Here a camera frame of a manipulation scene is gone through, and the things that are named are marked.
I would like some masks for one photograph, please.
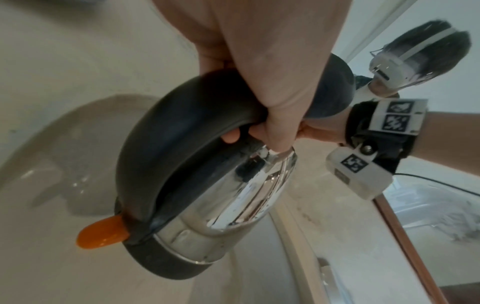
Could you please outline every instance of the forearm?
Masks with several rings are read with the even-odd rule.
[[[411,156],[480,176],[480,114],[429,112]]]

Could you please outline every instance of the white sink basin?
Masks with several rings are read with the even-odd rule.
[[[299,303],[289,260],[267,216],[197,278],[149,273],[121,244],[76,247],[113,213],[120,148],[158,98],[114,96],[64,115],[0,169],[2,303]]]

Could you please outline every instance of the kettle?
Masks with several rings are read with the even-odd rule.
[[[305,118],[345,109],[355,78],[331,55]],[[274,153],[248,135],[267,109],[235,69],[180,85],[137,123],[116,167],[115,216],[80,232],[77,244],[116,242],[144,268],[170,279],[200,274],[265,216],[295,167],[293,149]],[[220,136],[240,128],[240,139]]]

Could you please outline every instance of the hand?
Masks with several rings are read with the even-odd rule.
[[[351,110],[352,108],[348,107],[331,117],[302,121],[296,137],[344,144],[345,128]]]
[[[196,46],[200,73],[236,67],[268,108],[250,134],[289,149],[309,108],[351,0],[153,0]],[[239,130],[225,134],[234,142]]]

